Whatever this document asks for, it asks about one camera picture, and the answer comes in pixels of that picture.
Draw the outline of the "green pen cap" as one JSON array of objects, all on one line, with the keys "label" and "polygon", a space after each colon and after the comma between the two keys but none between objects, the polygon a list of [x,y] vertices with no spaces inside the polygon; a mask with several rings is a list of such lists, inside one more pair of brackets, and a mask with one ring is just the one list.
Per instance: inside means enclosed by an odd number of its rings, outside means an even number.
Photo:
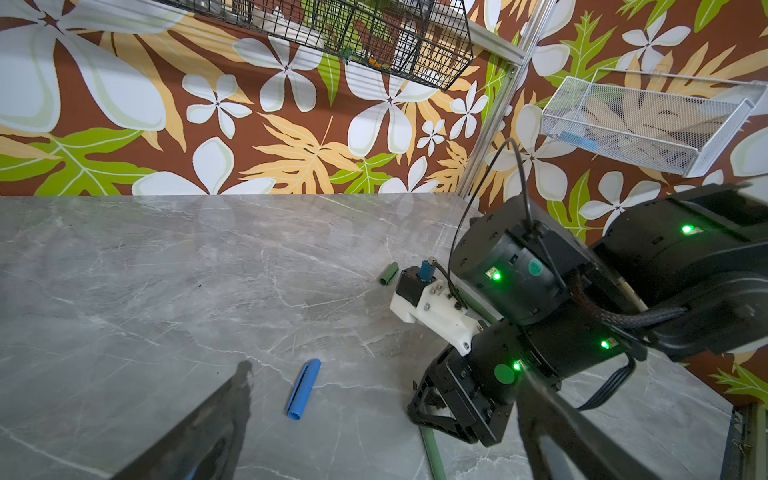
[{"label": "green pen cap", "polygon": [[400,271],[397,262],[390,263],[378,276],[378,282],[382,286],[389,285]]}]

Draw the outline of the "green pen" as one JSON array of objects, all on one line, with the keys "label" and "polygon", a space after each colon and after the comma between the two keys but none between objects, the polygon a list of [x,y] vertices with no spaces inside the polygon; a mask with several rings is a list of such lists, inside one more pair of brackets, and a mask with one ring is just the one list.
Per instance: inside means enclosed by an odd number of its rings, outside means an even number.
[{"label": "green pen", "polygon": [[426,458],[429,463],[432,479],[447,480],[447,475],[434,431],[428,427],[421,427],[420,434],[425,449]]}]

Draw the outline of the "blue pen cap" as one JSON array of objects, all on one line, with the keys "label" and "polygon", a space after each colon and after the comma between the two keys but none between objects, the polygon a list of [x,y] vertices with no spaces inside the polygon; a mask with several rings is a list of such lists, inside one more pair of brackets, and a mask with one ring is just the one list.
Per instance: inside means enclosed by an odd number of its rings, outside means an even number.
[{"label": "blue pen cap", "polygon": [[321,366],[319,359],[312,359],[304,364],[287,403],[286,414],[290,419],[302,418]]}]

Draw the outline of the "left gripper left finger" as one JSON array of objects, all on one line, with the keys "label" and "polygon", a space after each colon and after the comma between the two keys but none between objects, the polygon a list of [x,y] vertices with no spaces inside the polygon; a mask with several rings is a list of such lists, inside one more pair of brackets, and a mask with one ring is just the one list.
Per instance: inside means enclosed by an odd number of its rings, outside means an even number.
[{"label": "left gripper left finger", "polygon": [[116,479],[232,479],[250,419],[249,361]]}]

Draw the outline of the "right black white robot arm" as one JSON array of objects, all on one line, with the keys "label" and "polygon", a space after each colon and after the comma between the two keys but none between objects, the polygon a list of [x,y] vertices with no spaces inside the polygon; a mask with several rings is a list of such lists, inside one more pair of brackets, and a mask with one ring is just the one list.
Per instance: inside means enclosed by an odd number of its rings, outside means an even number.
[{"label": "right black white robot arm", "polygon": [[473,218],[447,266],[400,275],[392,307],[446,348],[414,386],[410,420],[498,444],[528,373],[558,387],[616,356],[584,404],[603,405],[649,350],[682,361],[767,337],[767,203],[754,184],[644,201],[587,246],[526,195]]}]

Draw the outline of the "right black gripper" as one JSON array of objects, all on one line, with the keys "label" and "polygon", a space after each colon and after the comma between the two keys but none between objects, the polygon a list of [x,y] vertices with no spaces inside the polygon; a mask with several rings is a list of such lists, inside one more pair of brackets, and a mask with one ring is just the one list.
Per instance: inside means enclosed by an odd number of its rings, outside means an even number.
[{"label": "right black gripper", "polygon": [[469,444],[499,444],[529,359],[518,326],[491,326],[471,339],[463,356],[447,346],[428,366],[408,404],[409,419]]}]

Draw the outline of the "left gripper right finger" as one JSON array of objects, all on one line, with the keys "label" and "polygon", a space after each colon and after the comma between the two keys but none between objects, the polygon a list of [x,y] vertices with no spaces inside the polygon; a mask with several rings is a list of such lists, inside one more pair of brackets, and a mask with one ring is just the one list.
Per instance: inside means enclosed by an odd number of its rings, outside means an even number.
[{"label": "left gripper right finger", "polygon": [[655,479],[533,371],[517,387],[518,426],[535,479]]}]

